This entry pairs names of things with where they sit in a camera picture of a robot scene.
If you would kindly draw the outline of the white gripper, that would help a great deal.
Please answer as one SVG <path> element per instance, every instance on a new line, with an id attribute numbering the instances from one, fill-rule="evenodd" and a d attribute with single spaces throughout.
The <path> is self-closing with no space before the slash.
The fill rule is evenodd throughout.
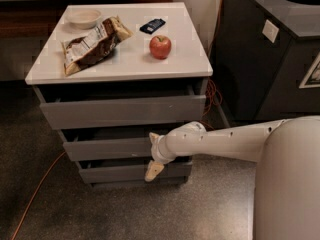
<path id="1" fill-rule="evenodd" d="M 158 135 L 150 132 L 149 138 L 152 144 L 151 155 L 155 161 L 150 161 L 145 173 L 145 181 L 153 181 L 164 169 L 163 164 L 168 164 L 174 160 L 173 154 L 166 146 L 164 135 Z"/>

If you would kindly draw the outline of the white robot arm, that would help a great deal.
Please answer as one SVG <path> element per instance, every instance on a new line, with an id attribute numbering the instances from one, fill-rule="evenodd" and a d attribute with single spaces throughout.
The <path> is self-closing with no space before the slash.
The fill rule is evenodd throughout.
<path id="1" fill-rule="evenodd" d="M 320 117 L 208 131 L 197 121 L 151 132 L 154 180 L 178 157 L 206 154 L 256 164 L 254 240 L 320 240 Z"/>

